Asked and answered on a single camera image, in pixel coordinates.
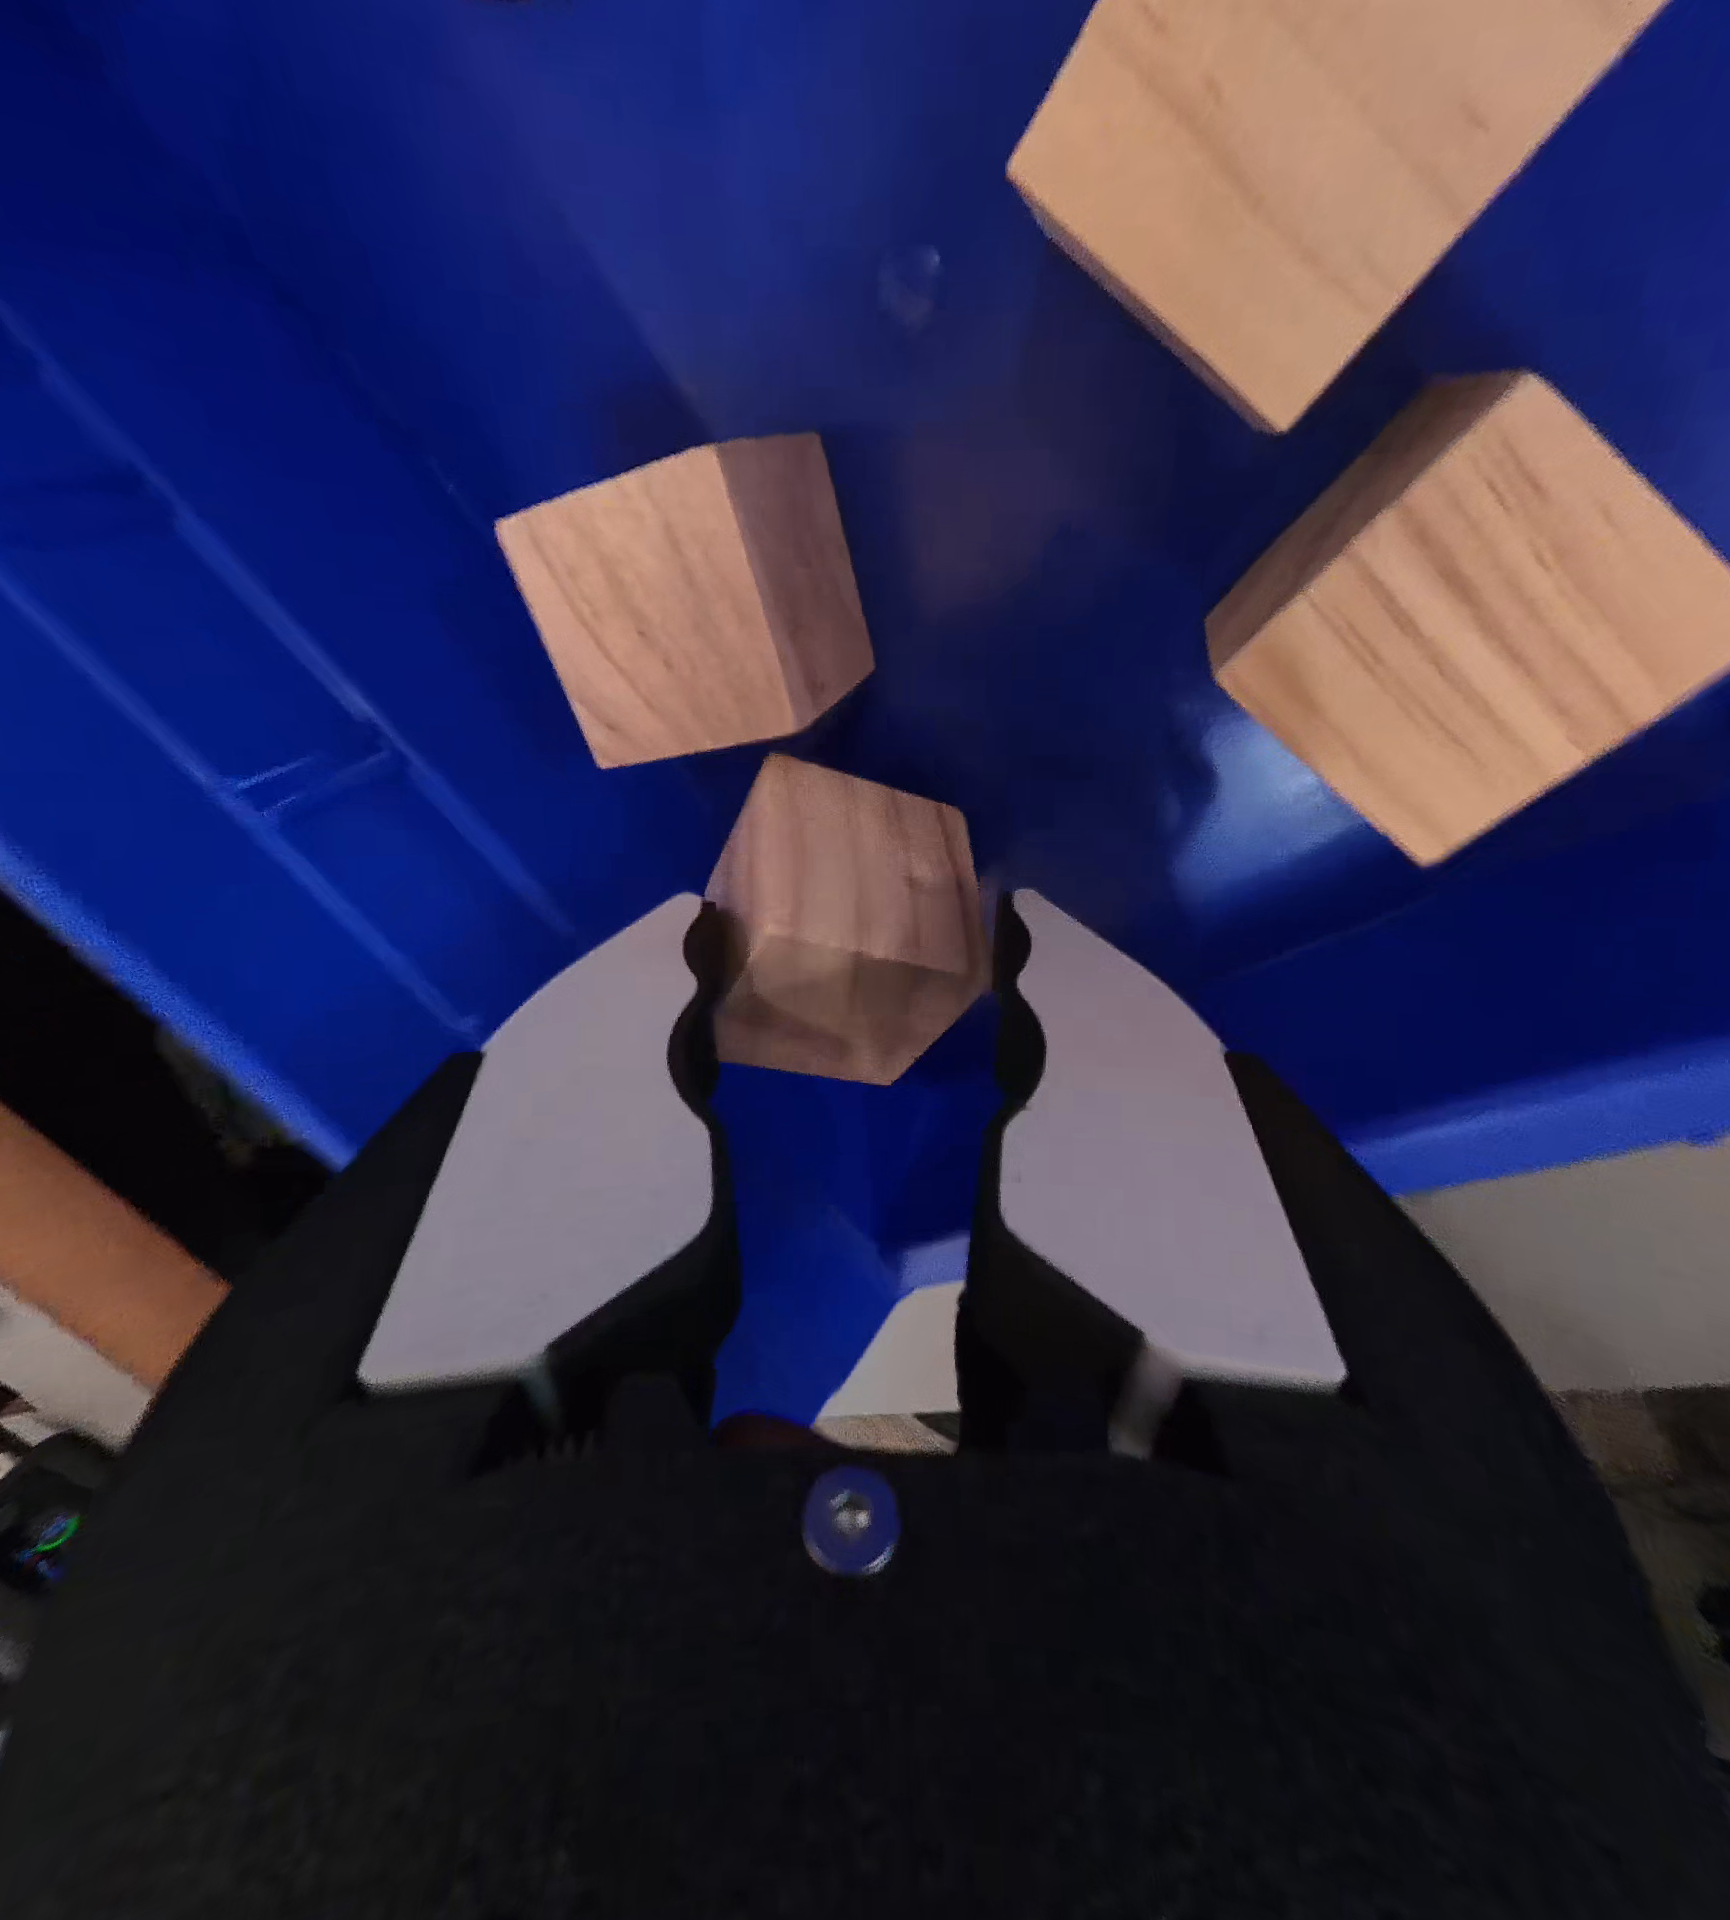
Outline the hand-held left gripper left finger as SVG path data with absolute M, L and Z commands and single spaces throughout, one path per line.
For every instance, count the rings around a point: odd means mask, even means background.
M 622 1379 L 670 1376 L 708 1415 L 740 1305 L 715 1114 L 728 927 L 676 894 L 497 1027 L 359 1362 L 369 1391 L 517 1382 L 585 1432 Z

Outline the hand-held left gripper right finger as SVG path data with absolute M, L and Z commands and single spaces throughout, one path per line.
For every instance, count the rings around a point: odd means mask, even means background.
M 1209 1390 L 1337 1397 L 1348 1368 L 1215 1027 L 1025 885 L 996 903 L 992 987 L 962 1448 L 1215 1453 Z

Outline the wooden cube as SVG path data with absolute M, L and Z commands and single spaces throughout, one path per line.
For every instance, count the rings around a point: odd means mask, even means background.
M 1730 673 L 1730 561 L 1540 373 L 1442 377 L 1216 601 L 1206 652 L 1431 867 Z
M 798 736 L 876 670 L 817 432 L 698 444 L 494 536 L 605 769 Z
M 966 816 L 876 779 L 765 755 L 707 898 L 722 1064 L 886 1088 L 991 986 Z
M 1100 1 L 1007 159 L 1045 233 L 1292 430 L 1660 1 Z

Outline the blue plastic bin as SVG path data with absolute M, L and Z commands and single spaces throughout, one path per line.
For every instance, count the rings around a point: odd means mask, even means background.
M 1431 871 L 1202 627 L 1436 373 L 1730 559 L 1730 4 L 1278 440 L 1005 175 L 1086 9 L 0 4 L 0 884 L 346 1161 L 761 760 L 598 769 L 494 519 L 815 430 L 876 671 L 804 751 L 1266 1055 L 1551 1385 L 1730 1382 L 1730 676 Z

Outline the wooden desk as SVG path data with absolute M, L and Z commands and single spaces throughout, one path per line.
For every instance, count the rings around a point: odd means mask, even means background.
M 157 1391 L 226 1281 L 0 1099 L 0 1288 Z

